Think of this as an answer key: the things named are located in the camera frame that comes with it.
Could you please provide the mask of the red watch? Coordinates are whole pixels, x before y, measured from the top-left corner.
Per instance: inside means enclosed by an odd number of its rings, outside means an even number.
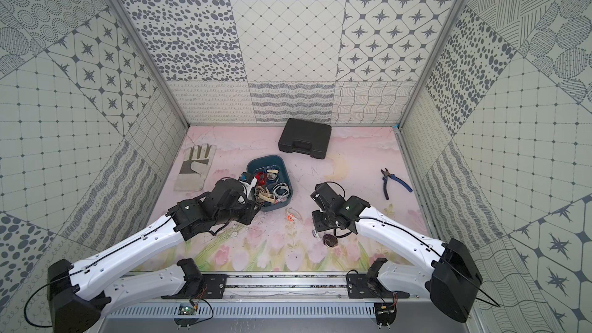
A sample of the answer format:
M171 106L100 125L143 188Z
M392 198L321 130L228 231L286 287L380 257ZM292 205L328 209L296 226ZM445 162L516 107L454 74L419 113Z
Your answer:
M267 174L263 171L258 171L254 178L257 180L257 186L265 186L267 182Z

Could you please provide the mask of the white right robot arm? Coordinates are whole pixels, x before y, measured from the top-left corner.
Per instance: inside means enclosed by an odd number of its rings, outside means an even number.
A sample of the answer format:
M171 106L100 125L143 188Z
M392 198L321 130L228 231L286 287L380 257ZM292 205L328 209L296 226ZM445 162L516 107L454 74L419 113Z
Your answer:
M360 197L345 199L329 183L316 185L311 199L318 205L312 214L314 230L324 237L367 237L396 252L417 269L400 271L385 257L378 257L362 274L345 276L350 299L375 298L376 323L390 326L401 299L428 298L445 316L467 322L475 302L494 308L499 303L483 288L483 277L464 243L455 238L443 241L420 234L387 217Z

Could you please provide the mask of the beige watch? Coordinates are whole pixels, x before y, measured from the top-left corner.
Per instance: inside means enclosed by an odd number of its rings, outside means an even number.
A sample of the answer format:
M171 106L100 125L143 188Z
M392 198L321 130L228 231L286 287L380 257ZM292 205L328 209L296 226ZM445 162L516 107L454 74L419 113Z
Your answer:
M268 169L266 170L266 177L268 181L275 181L277 180L279 175L279 170L276 169Z
M274 196L274 194L268 193L268 192L259 192L257 194L257 202L258 203L269 203L269 204L275 204L276 203L276 198Z

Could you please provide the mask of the silver white watch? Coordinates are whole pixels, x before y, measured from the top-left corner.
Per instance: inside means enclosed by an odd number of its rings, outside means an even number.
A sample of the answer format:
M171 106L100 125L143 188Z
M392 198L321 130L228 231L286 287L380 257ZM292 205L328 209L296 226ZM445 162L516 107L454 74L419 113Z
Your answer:
M289 197L291 194L290 187L286 183L278 183L274 186L272 194L277 200Z

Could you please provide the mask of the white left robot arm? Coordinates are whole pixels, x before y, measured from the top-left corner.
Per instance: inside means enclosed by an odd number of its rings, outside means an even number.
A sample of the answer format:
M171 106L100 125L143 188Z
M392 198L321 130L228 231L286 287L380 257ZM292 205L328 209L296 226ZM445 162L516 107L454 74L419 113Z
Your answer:
M165 215L120 243L71 263L62 259L47 271L46 290L54 332L85 332L121 308L153 298L189 300L205 296L208 284L195 261L142 275L128 271L199 234L217 235L231 222L249 225L261 207L257 179L225 177L209 192L178 202Z

